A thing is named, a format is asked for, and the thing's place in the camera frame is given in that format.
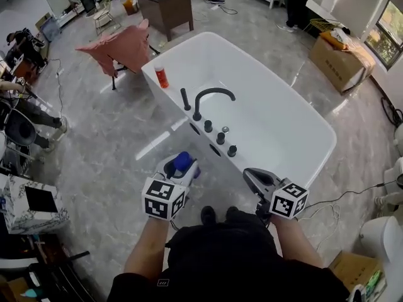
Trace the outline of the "orange bag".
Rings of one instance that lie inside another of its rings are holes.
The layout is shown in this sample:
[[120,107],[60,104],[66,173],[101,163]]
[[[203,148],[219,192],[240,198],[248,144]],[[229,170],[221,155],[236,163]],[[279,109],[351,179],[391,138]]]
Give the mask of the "orange bag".
[[122,5],[128,15],[132,15],[139,12],[139,7],[137,1],[135,0],[125,0],[122,3]]

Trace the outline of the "orange bottle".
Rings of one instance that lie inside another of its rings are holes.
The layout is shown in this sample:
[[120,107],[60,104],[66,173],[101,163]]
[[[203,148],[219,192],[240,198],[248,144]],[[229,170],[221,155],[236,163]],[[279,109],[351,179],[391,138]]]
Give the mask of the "orange bottle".
[[166,71],[163,66],[155,66],[154,67],[157,80],[162,88],[168,88],[169,87],[169,82],[167,79]]

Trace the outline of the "dark framed window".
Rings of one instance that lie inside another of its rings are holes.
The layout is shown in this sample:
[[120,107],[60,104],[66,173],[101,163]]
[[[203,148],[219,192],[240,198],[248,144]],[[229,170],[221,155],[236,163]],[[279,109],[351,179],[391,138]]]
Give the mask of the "dark framed window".
[[392,1],[388,1],[365,44],[387,70],[403,54],[403,11]]

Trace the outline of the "dark wooden cabinet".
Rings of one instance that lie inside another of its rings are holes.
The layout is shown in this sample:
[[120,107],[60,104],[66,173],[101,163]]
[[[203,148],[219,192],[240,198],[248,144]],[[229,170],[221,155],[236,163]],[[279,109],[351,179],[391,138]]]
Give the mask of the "dark wooden cabinet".
[[194,30],[191,0],[137,0],[143,19],[171,41],[172,30],[188,24]]

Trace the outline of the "pink cloth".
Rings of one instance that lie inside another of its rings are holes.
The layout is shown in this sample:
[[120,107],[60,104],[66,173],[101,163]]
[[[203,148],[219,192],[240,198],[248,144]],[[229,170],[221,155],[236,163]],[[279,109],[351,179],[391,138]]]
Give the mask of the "pink cloth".
[[117,76],[114,62],[137,74],[150,60],[148,28],[149,20],[144,19],[139,25],[130,25],[119,33],[102,36],[76,50],[92,56],[103,73],[110,77]]

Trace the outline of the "person's right forearm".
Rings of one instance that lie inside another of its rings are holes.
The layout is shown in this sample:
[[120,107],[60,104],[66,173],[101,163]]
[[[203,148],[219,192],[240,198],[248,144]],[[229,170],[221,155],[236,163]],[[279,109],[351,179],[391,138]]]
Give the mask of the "person's right forearm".
[[305,236],[302,227],[296,219],[286,219],[280,216],[272,216],[280,242],[283,257],[288,260],[300,262],[323,268],[322,259]]

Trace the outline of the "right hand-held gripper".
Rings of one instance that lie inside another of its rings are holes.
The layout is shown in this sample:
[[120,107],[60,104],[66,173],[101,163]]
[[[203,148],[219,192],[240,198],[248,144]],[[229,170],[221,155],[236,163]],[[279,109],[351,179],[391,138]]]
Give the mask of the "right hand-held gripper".
[[258,168],[244,169],[242,177],[249,189],[259,196],[256,215],[266,224],[274,215],[291,220],[304,210],[308,189],[287,178],[276,180],[273,173]]

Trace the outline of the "white bathtub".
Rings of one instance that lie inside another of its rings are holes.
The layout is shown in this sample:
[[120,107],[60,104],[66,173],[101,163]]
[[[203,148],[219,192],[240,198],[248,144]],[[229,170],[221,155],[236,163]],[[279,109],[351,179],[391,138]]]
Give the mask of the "white bathtub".
[[[169,82],[162,88],[155,66],[163,66]],[[242,183],[246,168],[260,168],[310,187],[335,148],[329,123],[274,72],[245,51],[212,32],[187,39],[145,64],[142,73],[157,102],[168,115],[183,120],[177,135],[199,151],[233,182]],[[221,87],[236,100],[214,93],[202,97],[201,120],[194,121],[196,95]],[[191,109],[185,111],[180,89]],[[211,133],[204,131],[212,122]],[[225,143],[217,134],[228,126]],[[229,157],[231,145],[237,153]]]

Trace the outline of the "marble pattern cabinet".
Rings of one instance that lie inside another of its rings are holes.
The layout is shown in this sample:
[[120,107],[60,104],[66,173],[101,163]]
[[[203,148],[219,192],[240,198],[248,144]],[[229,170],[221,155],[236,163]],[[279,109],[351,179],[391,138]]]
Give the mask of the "marble pattern cabinet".
[[53,233],[69,222],[68,211],[54,186],[10,175],[2,197],[6,228],[12,235]]

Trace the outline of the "black curved faucet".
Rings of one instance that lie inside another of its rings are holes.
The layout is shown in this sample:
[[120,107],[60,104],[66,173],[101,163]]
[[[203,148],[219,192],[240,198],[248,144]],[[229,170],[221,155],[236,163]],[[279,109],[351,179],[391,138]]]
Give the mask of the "black curved faucet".
[[193,116],[192,116],[194,121],[200,121],[201,118],[202,118],[202,115],[200,113],[200,102],[201,102],[202,97],[204,97],[204,96],[206,96],[208,94],[214,94],[214,93],[227,95],[228,97],[230,97],[231,101],[236,100],[236,97],[235,97],[234,93],[231,92],[228,89],[224,89],[224,88],[221,88],[221,87],[212,87],[212,88],[205,89],[205,90],[199,92],[196,95],[196,98],[195,98],[195,112],[193,113]]

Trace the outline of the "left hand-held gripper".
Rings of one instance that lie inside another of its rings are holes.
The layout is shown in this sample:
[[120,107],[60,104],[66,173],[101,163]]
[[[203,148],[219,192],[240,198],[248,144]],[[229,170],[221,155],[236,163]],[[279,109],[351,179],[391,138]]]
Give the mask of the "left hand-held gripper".
[[201,173],[197,160],[187,168],[184,177],[174,176],[176,156],[166,157],[156,168],[156,173],[148,177],[142,190],[143,212],[153,218],[171,221],[184,208],[190,185]]

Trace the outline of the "person's left forearm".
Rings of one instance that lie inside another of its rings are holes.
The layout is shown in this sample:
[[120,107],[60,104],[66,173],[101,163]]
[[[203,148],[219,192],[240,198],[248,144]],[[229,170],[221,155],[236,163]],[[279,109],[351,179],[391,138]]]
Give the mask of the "person's left forearm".
[[159,277],[170,225],[170,222],[157,218],[150,217],[147,220],[138,242],[128,256],[124,273],[138,274],[151,281]]

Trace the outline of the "black folding chair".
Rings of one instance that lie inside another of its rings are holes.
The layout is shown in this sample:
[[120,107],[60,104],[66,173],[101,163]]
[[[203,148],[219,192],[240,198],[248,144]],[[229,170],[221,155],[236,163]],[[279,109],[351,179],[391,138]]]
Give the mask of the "black folding chair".
[[[161,52],[158,51],[157,49],[155,49],[152,45],[149,45],[149,48],[152,50],[152,54],[153,55],[160,55]],[[125,65],[122,65],[120,68],[117,68],[116,71],[117,72],[122,72],[122,71],[126,71],[128,70],[128,67],[126,67]],[[115,76],[112,77],[112,90],[116,90],[116,84],[115,84]]]

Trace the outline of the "flat cardboard box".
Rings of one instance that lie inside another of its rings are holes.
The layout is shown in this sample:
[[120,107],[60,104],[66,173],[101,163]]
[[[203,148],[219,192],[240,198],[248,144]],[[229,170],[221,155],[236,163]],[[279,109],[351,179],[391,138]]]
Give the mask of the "flat cardboard box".
[[368,280],[377,270],[381,270],[382,275],[371,294],[366,294],[367,297],[377,298],[387,287],[383,265],[373,257],[340,251],[328,268],[343,282],[350,293],[357,285],[362,285],[366,289]]

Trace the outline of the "large brown cardboard box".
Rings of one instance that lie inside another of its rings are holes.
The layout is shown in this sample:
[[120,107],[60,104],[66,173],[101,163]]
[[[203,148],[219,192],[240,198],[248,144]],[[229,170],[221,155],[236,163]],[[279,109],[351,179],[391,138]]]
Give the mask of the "large brown cardboard box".
[[309,59],[342,95],[371,76],[376,65],[358,39],[349,36],[343,44],[328,31],[319,35]]

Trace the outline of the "green packet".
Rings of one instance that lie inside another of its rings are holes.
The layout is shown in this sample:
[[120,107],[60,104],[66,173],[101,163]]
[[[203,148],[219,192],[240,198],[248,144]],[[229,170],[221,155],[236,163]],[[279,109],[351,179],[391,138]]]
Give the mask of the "green packet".
[[373,273],[373,275],[371,276],[371,278],[368,280],[368,282],[366,284],[366,293],[367,294],[371,294],[371,292],[375,289],[375,286],[377,285],[381,275],[382,275],[381,270],[377,270]]

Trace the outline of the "framed picture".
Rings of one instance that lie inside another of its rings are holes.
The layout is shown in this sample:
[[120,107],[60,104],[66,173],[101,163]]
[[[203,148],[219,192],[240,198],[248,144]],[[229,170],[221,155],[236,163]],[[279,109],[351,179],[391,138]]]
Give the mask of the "framed picture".
[[40,29],[49,43],[57,39],[57,37],[62,33],[62,30],[54,17],[47,18],[40,26]]

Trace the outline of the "black hand shower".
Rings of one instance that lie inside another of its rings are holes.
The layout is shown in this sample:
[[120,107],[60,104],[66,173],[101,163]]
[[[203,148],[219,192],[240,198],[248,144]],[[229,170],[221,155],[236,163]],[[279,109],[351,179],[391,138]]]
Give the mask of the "black hand shower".
[[186,93],[186,89],[181,88],[180,93],[181,93],[181,97],[182,97],[182,100],[183,100],[184,110],[189,111],[191,109],[191,106],[190,106],[190,103],[188,101],[188,96],[187,96],[187,93]]

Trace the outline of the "person's black clothing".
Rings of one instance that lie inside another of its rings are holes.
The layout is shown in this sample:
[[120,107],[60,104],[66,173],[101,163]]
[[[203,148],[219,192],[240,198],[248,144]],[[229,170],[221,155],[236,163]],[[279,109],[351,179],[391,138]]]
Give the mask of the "person's black clothing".
[[280,242],[255,215],[167,236],[159,277],[117,275],[107,302],[346,302],[333,272],[283,257]]

